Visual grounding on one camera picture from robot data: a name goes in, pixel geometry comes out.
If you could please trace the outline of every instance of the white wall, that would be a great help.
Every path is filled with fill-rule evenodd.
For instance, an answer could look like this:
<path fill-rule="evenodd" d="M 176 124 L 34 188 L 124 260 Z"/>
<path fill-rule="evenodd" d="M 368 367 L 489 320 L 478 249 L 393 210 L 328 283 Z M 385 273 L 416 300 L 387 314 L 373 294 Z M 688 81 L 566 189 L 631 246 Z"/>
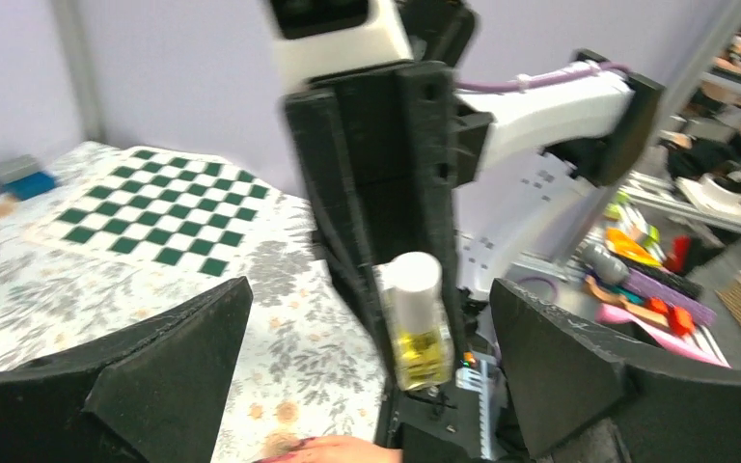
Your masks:
<path fill-rule="evenodd" d="M 82 141 L 60 45 L 47 2 L 0 0 L 0 161 L 49 161 Z"/>
<path fill-rule="evenodd" d="M 260 1 L 79 0 L 109 141 L 223 154 L 299 193 Z M 726 1 L 472 0 L 482 27 L 461 75 L 509 80 L 588 47 L 669 83 Z M 508 194 L 507 168 L 460 192 L 462 229 Z"/>

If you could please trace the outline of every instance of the white bottle cap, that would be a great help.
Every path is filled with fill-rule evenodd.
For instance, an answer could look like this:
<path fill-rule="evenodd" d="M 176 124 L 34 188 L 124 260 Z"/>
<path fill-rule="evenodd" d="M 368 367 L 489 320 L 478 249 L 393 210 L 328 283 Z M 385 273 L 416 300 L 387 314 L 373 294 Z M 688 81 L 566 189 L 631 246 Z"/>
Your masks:
<path fill-rule="evenodd" d="M 391 262 L 390 284 L 394 314 L 402 330 L 427 333 L 434 328 L 442 285 L 442 266 L 427 253 L 406 253 Z"/>

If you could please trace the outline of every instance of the floral pattern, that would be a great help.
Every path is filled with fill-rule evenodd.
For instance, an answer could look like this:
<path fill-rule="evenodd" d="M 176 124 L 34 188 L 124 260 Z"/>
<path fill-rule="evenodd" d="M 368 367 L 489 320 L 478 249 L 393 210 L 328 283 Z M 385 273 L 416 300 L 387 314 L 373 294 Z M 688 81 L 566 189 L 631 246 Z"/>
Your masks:
<path fill-rule="evenodd" d="M 162 313 L 219 283 L 21 237 L 120 154 L 85 143 L 49 166 L 60 183 L 52 192 L 23 203 L 0 197 L 0 370 Z M 276 455 L 308 436 L 373 436 L 382 369 L 371 340 L 313 258 L 312 227 L 307 203 L 281 196 L 262 242 L 245 257 L 254 304 L 214 462 Z"/>

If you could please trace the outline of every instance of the bottle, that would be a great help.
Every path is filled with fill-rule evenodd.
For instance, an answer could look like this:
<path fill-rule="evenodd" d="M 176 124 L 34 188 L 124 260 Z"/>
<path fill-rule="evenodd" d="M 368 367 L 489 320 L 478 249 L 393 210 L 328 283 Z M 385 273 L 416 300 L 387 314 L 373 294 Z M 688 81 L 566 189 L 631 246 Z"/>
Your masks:
<path fill-rule="evenodd" d="M 442 316 L 441 264 L 427 253 L 406 253 L 395 258 L 386 273 L 387 319 L 399 388 L 414 391 L 450 381 L 453 349 Z"/>

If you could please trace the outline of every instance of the green and white checkerboard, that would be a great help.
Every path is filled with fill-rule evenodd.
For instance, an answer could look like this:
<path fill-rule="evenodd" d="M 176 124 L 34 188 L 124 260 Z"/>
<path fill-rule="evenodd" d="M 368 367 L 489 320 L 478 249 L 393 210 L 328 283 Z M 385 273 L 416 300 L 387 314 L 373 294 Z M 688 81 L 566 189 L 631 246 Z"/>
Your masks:
<path fill-rule="evenodd" d="M 278 193 L 219 156 L 132 149 L 28 237 L 102 259 L 217 277 L 270 219 L 263 215 Z"/>

